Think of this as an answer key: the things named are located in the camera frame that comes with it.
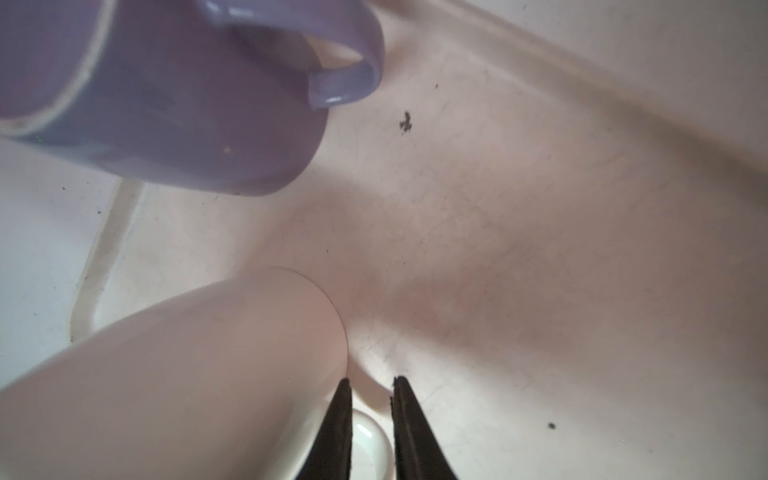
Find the purple mug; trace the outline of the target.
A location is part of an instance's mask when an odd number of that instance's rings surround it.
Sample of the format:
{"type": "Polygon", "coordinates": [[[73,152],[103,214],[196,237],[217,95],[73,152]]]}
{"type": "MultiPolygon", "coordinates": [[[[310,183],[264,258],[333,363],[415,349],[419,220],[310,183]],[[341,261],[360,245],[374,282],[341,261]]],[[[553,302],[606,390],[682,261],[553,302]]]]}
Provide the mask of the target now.
{"type": "Polygon", "coordinates": [[[363,1],[5,1],[1,134],[144,182],[263,196],[383,77],[363,1]]]}

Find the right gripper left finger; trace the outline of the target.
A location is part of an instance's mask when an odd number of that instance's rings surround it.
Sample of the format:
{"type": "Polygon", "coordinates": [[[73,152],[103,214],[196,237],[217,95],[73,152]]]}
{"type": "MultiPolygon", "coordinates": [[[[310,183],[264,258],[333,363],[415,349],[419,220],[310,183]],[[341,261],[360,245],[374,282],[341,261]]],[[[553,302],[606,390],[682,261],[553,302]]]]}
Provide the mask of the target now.
{"type": "Polygon", "coordinates": [[[296,480],[348,480],[352,460],[352,389],[342,379],[296,480]]]}

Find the white mug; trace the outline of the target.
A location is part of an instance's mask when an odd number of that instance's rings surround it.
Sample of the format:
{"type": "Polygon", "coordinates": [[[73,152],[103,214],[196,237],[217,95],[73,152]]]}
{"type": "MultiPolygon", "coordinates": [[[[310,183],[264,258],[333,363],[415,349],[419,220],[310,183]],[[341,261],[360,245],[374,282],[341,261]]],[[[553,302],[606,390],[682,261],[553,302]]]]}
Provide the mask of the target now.
{"type": "Polygon", "coordinates": [[[327,295],[267,268],[103,327],[1,392],[5,479],[292,479],[346,376],[327,295]]]}

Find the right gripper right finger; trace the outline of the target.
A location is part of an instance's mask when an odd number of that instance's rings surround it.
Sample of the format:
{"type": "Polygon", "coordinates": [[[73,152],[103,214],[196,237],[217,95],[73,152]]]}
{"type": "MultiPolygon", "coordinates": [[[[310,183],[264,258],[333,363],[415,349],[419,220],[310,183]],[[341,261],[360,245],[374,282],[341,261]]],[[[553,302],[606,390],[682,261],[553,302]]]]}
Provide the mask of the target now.
{"type": "Polygon", "coordinates": [[[390,400],[397,480],[457,480],[405,376],[393,381],[390,400]]]}

